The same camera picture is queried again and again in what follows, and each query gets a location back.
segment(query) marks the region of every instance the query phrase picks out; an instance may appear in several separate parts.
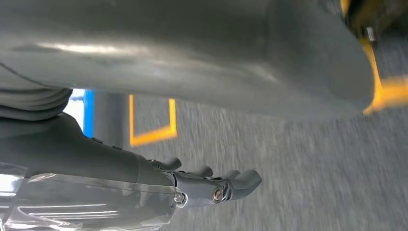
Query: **robotic hand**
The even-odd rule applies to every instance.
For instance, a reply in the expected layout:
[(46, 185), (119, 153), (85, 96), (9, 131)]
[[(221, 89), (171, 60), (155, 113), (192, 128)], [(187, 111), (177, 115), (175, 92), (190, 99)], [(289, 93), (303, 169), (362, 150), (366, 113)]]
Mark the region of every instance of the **robotic hand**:
[(213, 171), (204, 166), (193, 172), (176, 171), (181, 162), (173, 158), (167, 162), (149, 161), (151, 165), (167, 175), (182, 193), (176, 195), (181, 206), (196, 207), (218, 204), (221, 201), (238, 200), (252, 193), (261, 183), (255, 170), (240, 173), (230, 171), (222, 177), (212, 177)]

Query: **gray fabric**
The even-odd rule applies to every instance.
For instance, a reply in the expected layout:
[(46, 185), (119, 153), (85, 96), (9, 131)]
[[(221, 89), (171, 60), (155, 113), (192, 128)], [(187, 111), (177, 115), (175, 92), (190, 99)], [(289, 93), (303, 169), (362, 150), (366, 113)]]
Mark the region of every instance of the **gray fabric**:
[(317, 0), (95, 2), (5, 2), (0, 61), (52, 86), (288, 120), (353, 116), (372, 101), (361, 45)]
[(63, 111), (71, 89), (52, 88), (27, 79), (0, 64), (0, 117), (38, 121)]

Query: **blue pole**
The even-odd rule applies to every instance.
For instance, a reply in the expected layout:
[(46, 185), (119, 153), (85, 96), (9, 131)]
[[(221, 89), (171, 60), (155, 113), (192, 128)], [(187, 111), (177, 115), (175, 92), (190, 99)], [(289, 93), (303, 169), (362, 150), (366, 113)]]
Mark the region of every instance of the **blue pole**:
[(93, 136), (93, 119), (94, 119), (94, 93), (86, 90), (84, 94), (84, 135)]

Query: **yellow bar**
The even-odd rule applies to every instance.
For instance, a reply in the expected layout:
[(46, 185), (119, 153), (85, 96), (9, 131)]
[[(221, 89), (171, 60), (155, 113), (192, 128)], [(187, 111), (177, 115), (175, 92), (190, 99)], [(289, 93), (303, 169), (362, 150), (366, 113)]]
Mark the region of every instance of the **yellow bar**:
[(169, 99), (170, 124), (162, 128), (152, 130), (140, 135), (134, 134), (134, 101), (133, 95), (129, 95), (129, 142), (131, 147), (141, 146), (156, 141), (177, 137), (176, 124), (176, 101)]
[(389, 77), (380, 80), (374, 50), (368, 40), (361, 41), (371, 63), (374, 74), (374, 99), (364, 114), (379, 111), (385, 107), (401, 106), (408, 103), (408, 76)]
[(340, 0), (340, 5), (342, 6), (343, 17), (347, 14), (348, 8), (350, 7), (351, 0)]

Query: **transparent plastic cover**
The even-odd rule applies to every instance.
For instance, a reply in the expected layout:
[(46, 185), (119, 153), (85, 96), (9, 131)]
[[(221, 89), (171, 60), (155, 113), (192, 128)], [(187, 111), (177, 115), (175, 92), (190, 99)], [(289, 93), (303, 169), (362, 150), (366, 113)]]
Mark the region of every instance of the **transparent plastic cover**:
[(175, 187), (59, 174), (5, 179), (13, 183), (1, 182), (2, 231), (153, 231), (177, 208)]

